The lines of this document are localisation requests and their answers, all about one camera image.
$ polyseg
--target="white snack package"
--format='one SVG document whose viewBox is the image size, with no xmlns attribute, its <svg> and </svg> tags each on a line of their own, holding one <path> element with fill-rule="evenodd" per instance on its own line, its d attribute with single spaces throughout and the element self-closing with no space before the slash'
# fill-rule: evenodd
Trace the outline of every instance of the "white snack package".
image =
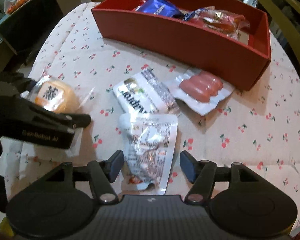
<svg viewBox="0 0 300 240">
<path fill-rule="evenodd" d="M 174 114 L 122 114 L 119 126 L 125 133 L 124 158 L 128 171 L 126 190 L 145 190 L 150 183 L 164 195 L 177 138 L 178 117 Z"/>
<path fill-rule="evenodd" d="M 173 80 L 166 81 L 164 84 L 168 87 L 174 98 L 184 101 L 193 111 L 197 112 L 198 114 L 205 115 L 215 109 L 220 101 L 231 95 L 234 90 L 234 86 L 222 80 L 223 88 L 218 91 L 218 95 L 210 97 L 210 102 L 202 103 L 197 101 L 184 92 L 179 85 L 183 80 L 189 79 L 192 76 L 199 74 L 201 71 L 201 69 L 193 69 L 193 71 L 187 70 L 186 73 L 177 76 Z"/>
<path fill-rule="evenodd" d="M 126 113 L 175 114 L 179 111 L 168 88 L 146 69 L 120 82 L 114 95 Z"/>
</svg>

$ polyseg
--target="round table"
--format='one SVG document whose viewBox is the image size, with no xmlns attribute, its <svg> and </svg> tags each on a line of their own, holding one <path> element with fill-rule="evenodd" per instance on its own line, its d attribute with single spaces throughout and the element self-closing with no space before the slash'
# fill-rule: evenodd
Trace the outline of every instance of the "round table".
<svg viewBox="0 0 300 240">
<path fill-rule="evenodd" d="M 112 87 L 146 67 L 153 68 L 160 81 L 174 79 L 189 66 L 130 44 L 103 39 L 90 9 L 81 4 L 53 29 L 42 46 L 29 77 L 43 72 L 75 89 L 95 88 L 86 106 L 93 123 L 83 130 L 80 154 L 36 155 L 24 143 L 2 138 L 0 170 L 11 198 L 60 162 L 86 165 L 107 159 L 123 149 L 118 128 L 123 113 Z M 208 159 L 218 166 L 242 162 L 289 195 L 298 206 L 294 228 L 300 227 L 300 80 L 272 33 L 272 62 L 250 90 L 235 90 L 216 109 L 199 116 L 180 103 L 178 136 L 166 194 L 186 195 L 191 184 L 183 175 L 178 155 L 187 150 L 197 160 Z M 120 174 L 112 184 L 118 194 L 151 194 L 151 190 L 127 192 Z M 89 186 L 78 185 L 85 192 Z M 227 183 L 216 183 L 214 194 Z"/>
</svg>

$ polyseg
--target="green and white food package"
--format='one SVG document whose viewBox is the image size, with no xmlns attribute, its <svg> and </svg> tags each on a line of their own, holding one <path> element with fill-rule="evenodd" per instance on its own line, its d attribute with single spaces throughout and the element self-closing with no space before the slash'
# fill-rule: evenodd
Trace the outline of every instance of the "green and white food package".
<svg viewBox="0 0 300 240">
<path fill-rule="evenodd" d="M 166 85 L 149 69 L 120 82 L 114 86 L 113 93 L 126 113 L 176 114 L 179 111 Z"/>
<path fill-rule="evenodd" d="M 177 138 L 178 117 L 174 114 L 122 114 L 123 151 L 127 169 L 125 190 L 145 190 L 154 184 L 156 194 L 166 192 Z"/>
</svg>

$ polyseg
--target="white logo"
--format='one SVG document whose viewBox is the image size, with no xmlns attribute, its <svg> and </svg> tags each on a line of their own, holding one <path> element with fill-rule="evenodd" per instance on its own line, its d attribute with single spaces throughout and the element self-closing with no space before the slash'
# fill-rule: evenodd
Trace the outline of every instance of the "white logo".
<svg viewBox="0 0 300 240">
<path fill-rule="evenodd" d="M 147 200 L 148 200 L 149 202 L 151 202 L 151 203 L 154 202 L 154 201 L 156 201 L 156 199 L 155 199 L 154 197 L 148 198 Z"/>
</svg>

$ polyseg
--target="yellow object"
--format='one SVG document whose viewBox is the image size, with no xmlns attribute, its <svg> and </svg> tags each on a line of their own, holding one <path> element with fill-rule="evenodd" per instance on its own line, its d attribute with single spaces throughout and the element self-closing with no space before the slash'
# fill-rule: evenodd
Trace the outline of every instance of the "yellow object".
<svg viewBox="0 0 300 240">
<path fill-rule="evenodd" d="M 69 85 L 53 79 L 42 84 L 34 102 L 55 113 L 74 113 L 80 105 Z"/>
<path fill-rule="evenodd" d="M 7 236 L 10 236 L 10 237 L 14 236 L 12 228 L 9 225 L 8 220 L 7 220 L 6 217 L 4 217 L 1 221 L 1 223 L 0 223 L 0 232 L 7 235 Z"/>
</svg>

